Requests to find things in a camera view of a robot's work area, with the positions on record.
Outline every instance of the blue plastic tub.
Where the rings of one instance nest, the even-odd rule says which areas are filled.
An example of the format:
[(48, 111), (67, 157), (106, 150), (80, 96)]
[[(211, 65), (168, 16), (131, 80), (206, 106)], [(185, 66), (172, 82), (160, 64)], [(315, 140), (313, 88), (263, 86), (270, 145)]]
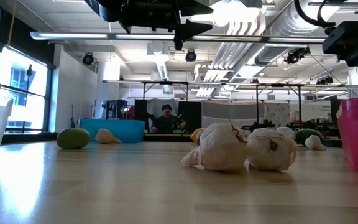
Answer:
[(145, 122), (136, 120), (81, 119), (80, 128), (89, 131), (91, 142), (99, 129), (104, 128), (120, 139), (122, 143), (138, 143), (143, 141)]

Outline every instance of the man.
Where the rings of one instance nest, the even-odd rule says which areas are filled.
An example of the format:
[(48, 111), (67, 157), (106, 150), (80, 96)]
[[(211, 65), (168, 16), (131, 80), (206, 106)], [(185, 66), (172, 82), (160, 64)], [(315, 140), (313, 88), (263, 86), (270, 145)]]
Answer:
[(172, 107), (169, 104), (162, 106), (163, 116), (153, 122), (153, 133), (173, 134), (173, 130), (184, 129), (186, 122), (177, 116), (171, 115)]

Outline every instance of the ceiling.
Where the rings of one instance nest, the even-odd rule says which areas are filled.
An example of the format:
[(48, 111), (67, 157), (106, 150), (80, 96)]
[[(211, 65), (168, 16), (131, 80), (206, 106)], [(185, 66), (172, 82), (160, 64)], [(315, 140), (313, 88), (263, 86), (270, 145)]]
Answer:
[[(12, 12), (12, 0), (0, 0), (0, 6), (8, 12)], [(283, 9), (289, 0), (273, 1), (275, 7), (267, 9), (267, 24), (274, 18), (281, 9)], [(91, 8), (76, 0), (19, 0), (17, 5), (17, 18), (24, 21), (37, 31), (42, 32), (114, 32), (124, 33), (124, 29), (115, 23), (108, 23), (97, 16)], [(330, 21), (341, 22), (344, 20), (358, 20), (358, 15), (354, 13), (335, 13)], [(132, 33), (151, 33), (149, 28), (133, 27)], [(225, 34), (226, 27), (216, 27), (206, 34)], [(157, 30), (157, 33), (167, 33), (165, 30)], [(310, 36), (325, 36), (323, 29), (317, 29)], [(150, 74), (156, 69), (154, 62), (147, 61), (145, 55), (147, 51), (147, 41), (110, 41), (110, 40), (87, 40), (71, 41), (66, 44), (66, 50), (73, 56), (81, 59), (85, 47), (92, 46), (114, 46), (122, 56), (124, 65), (121, 73), (130, 74)], [(169, 70), (189, 71), (194, 70), (195, 63), (185, 62), (187, 49), (195, 49), (197, 53), (197, 62), (210, 63), (218, 52), (220, 43), (208, 42), (185, 42), (183, 51), (178, 52), (173, 48), (173, 43), (169, 43), (170, 61), (167, 62)], [(340, 82), (346, 82), (347, 70), (346, 64), (337, 63), (333, 55), (324, 55), (321, 52), (321, 46), (314, 46), (312, 53), (314, 57), (307, 57), (299, 64), (287, 65), (282, 63), (283, 57), (278, 58), (271, 67), (267, 67), (261, 73), (260, 82), (308, 82), (310, 77), (315, 76), (326, 69), (336, 67), (334, 76)], [(109, 52), (95, 52), (94, 56), (100, 61), (107, 61), (111, 58)]]

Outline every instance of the window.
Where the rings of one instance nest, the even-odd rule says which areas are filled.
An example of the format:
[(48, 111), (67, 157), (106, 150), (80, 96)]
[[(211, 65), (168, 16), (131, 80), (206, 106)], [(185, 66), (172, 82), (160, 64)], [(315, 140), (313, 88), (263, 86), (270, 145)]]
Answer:
[(44, 120), (48, 68), (14, 50), (0, 53), (0, 96), (13, 99), (6, 131), (34, 133), (46, 129)]

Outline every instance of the green object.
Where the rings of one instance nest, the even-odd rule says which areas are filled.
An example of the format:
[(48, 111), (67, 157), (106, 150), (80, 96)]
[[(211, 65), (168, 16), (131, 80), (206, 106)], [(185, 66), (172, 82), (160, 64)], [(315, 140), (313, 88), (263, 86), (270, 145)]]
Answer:
[(296, 143), (302, 144), (305, 146), (306, 139), (308, 137), (310, 137), (311, 135), (318, 136), (320, 138), (320, 141), (324, 142), (323, 136), (321, 135), (321, 133), (319, 131), (312, 130), (312, 129), (301, 129), (295, 133)]
[(57, 135), (57, 145), (62, 149), (82, 149), (90, 142), (90, 133), (82, 128), (67, 128)]

